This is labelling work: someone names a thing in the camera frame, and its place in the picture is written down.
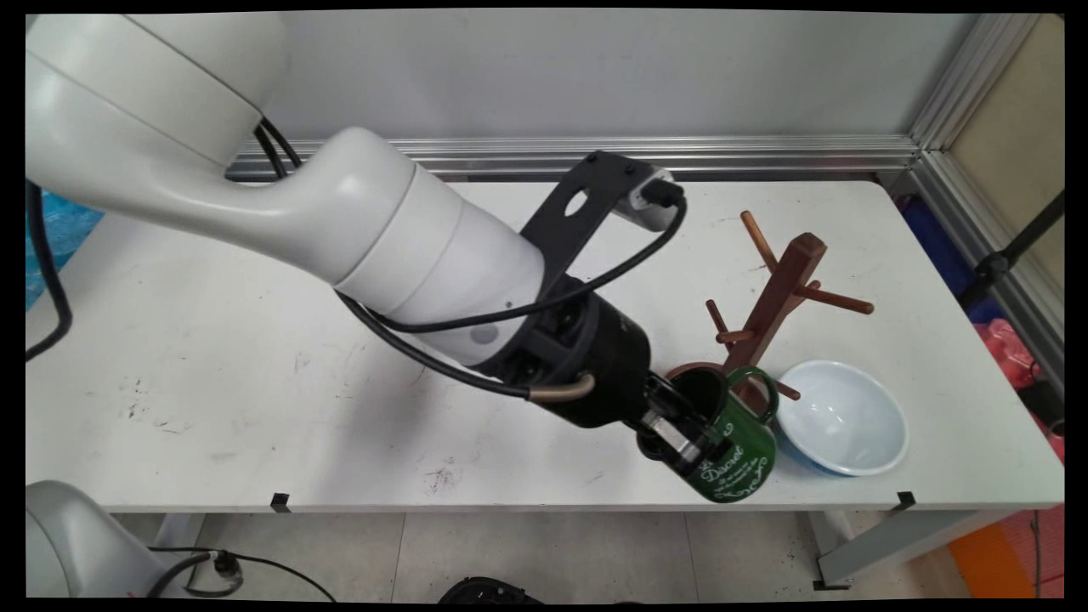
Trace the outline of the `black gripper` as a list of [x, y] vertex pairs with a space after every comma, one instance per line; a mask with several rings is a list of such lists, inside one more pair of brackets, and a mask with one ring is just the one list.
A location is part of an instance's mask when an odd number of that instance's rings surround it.
[[[586, 396], [537, 406], [582, 428], [635, 423], [636, 448], [673, 473], [692, 473], [704, 455], [698, 428], [717, 416], [717, 374], [650, 372], [650, 340], [636, 321], [598, 294], [528, 316], [512, 340], [489, 359], [489, 374], [508, 385], [555, 387], [594, 376]], [[644, 388], [648, 379], [648, 402]]]

